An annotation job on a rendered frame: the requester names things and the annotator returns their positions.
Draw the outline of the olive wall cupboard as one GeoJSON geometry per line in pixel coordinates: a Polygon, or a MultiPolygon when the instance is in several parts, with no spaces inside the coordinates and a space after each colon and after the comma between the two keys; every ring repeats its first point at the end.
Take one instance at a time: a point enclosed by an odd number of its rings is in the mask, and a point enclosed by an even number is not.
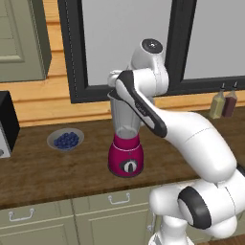
{"type": "Polygon", "coordinates": [[[0,0],[0,82],[43,80],[51,60],[43,0],[0,0]]]}

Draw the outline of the grey bowl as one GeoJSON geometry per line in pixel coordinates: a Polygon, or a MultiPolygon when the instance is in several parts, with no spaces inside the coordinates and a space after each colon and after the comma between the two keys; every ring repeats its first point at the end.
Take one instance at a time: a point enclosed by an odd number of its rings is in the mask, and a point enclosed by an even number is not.
{"type": "Polygon", "coordinates": [[[53,133],[51,133],[48,138],[47,138],[47,144],[50,148],[53,148],[53,149],[57,149],[57,150],[61,150],[61,151],[69,151],[69,150],[73,150],[75,149],[78,145],[80,145],[84,140],[84,134],[81,130],[79,129],[76,129],[76,128],[62,128],[62,129],[59,129],[53,133]],[[61,136],[63,133],[70,133],[70,132],[75,132],[78,137],[79,137],[79,140],[78,140],[78,144],[70,149],[60,149],[60,148],[57,148],[55,145],[54,145],[54,139],[57,139],[59,136],[61,136]]]}

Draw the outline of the dark red sauce bottle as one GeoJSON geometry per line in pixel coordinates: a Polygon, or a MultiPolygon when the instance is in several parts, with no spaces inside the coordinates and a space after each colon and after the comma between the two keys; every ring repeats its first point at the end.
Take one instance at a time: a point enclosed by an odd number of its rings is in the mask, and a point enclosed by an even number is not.
{"type": "Polygon", "coordinates": [[[225,97],[225,105],[223,107],[222,116],[231,117],[234,113],[235,105],[237,102],[236,91],[237,83],[234,84],[233,90],[225,97]]]}

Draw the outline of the black microwave oven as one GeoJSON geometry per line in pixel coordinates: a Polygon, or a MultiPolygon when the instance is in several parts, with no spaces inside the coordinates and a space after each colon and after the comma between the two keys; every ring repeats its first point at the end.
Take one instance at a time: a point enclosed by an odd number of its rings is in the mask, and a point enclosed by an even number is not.
{"type": "Polygon", "coordinates": [[[11,157],[19,130],[11,94],[0,91],[0,158],[11,157]]]}

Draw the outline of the magenta blender with clear jar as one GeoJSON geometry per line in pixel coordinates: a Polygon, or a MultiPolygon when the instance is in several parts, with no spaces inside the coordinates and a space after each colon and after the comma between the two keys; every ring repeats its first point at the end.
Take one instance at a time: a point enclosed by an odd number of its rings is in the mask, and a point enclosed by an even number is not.
{"type": "Polygon", "coordinates": [[[144,169],[144,151],[140,143],[140,118],[121,100],[116,90],[107,94],[110,99],[114,138],[108,152],[108,168],[116,176],[130,178],[144,169]]]}

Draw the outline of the black window frame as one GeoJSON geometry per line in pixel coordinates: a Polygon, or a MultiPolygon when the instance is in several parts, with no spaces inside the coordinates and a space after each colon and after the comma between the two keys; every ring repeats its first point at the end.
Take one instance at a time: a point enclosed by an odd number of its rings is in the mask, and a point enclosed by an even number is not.
{"type": "MultiPolygon", "coordinates": [[[[81,0],[57,0],[63,47],[72,103],[104,101],[110,88],[88,83],[85,35],[81,0]]],[[[167,35],[166,67],[169,75],[169,96],[227,91],[237,85],[245,91],[245,75],[221,78],[185,79],[189,42],[197,0],[172,0],[167,35]]]]}

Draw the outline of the blueberries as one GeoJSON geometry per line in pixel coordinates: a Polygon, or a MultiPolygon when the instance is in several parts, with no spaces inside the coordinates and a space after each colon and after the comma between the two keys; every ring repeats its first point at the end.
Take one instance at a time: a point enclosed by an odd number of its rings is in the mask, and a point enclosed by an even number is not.
{"type": "Polygon", "coordinates": [[[70,149],[78,144],[79,137],[75,132],[63,133],[54,139],[54,145],[60,149],[70,149]]]}

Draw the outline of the olive cupboard door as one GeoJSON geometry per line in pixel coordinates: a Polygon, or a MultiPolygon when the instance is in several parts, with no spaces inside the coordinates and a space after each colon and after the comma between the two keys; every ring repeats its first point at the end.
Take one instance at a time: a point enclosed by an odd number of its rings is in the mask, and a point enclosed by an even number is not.
{"type": "Polygon", "coordinates": [[[70,223],[50,221],[0,229],[0,245],[78,245],[70,223]]]}
{"type": "Polygon", "coordinates": [[[147,245],[150,210],[101,212],[76,217],[80,245],[147,245]]]}

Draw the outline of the olive drawer front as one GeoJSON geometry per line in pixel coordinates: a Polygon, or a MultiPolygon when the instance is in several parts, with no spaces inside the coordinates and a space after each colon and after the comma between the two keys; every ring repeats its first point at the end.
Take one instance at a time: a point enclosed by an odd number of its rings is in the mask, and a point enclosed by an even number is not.
{"type": "Polygon", "coordinates": [[[53,220],[72,214],[70,200],[6,209],[0,211],[0,228],[53,220]]]}
{"type": "Polygon", "coordinates": [[[140,209],[148,210],[149,193],[150,187],[146,187],[75,198],[72,200],[74,215],[75,217],[79,217],[101,212],[123,213],[140,209]],[[130,202],[126,204],[111,205],[107,199],[108,195],[112,195],[115,201],[123,200],[127,192],[130,193],[130,202]]]}

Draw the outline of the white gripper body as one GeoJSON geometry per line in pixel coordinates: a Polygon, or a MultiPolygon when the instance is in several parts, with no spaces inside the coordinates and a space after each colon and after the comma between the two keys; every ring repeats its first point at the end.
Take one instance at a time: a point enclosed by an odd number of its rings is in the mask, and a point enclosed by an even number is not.
{"type": "Polygon", "coordinates": [[[110,87],[115,87],[116,83],[120,80],[119,75],[122,72],[122,70],[114,70],[109,73],[108,79],[107,79],[107,84],[110,87]]]}

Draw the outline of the yellow-green oil bottle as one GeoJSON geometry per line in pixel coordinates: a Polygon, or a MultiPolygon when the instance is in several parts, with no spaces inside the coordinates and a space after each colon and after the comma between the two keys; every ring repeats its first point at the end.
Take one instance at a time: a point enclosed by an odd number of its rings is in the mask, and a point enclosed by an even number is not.
{"type": "Polygon", "coordinates": [[[219,92],[212,98],[212,104],[210,108],[210,117],[212,119],[220,119],[225,104],[225,84],[222,84],[219,92]]]}

